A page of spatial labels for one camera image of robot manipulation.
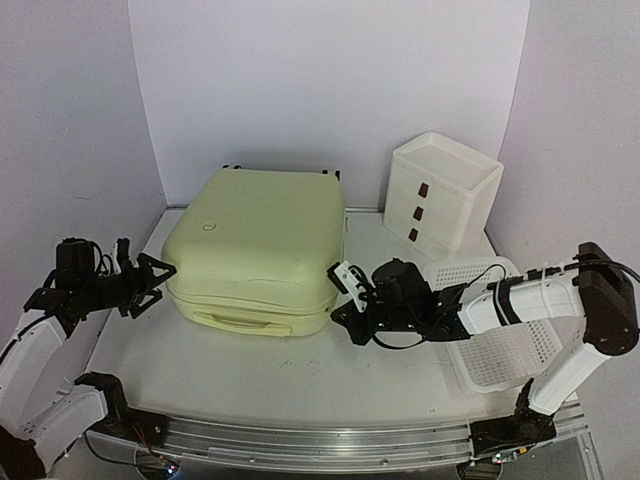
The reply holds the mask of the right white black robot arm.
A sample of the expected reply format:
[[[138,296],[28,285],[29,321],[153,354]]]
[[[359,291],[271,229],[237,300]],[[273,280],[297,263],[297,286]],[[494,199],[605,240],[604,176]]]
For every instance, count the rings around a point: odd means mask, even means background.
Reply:
[[[563,402],[609,359],[639,342],[634,284],[639,276],[597,244],[583,243],[569,264],[508,273],[482,284],[478,277],[434,290],[418,267],[394,258],[372,275],[347,261],[327,277],[346,304],[331,314],[353,344],[387,343],[380,332],[415,333],[423,343],[457,342],[499,328],[561,317],[581,321],[551,364],[529,379],[508,416],[470,426],[472,457],[500,462],[507,454],[555,439]]]

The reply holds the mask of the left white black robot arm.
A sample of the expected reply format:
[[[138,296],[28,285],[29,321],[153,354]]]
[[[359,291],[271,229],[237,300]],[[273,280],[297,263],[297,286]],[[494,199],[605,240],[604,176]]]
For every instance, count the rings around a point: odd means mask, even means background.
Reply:
[[[89,372],[69,394],[31,420],[22,418],[31,393],[54,354],[91,313],[116,309],[137,318],[158,302],[160,285],[174,266],[147,254],[131,260],[128,242],[116,258],[92,242],[70,239],[59,245],[55,269],[24,306],[17,328],[1,353],[1,473],[7,479],[43,479],[75,440],[94,426],[114,437],[145,442],[159,425],[132,410],[121,381]]]

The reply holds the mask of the pale green hard-shell suitcase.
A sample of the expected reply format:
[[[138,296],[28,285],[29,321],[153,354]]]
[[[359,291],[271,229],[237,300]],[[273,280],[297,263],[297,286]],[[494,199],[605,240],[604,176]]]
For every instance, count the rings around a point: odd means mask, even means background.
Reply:
[[[226,168],[166,238],[166,283],[187,319],[246,335],[305,337],[329,321],[344,258],[345,192],[331,173]]]

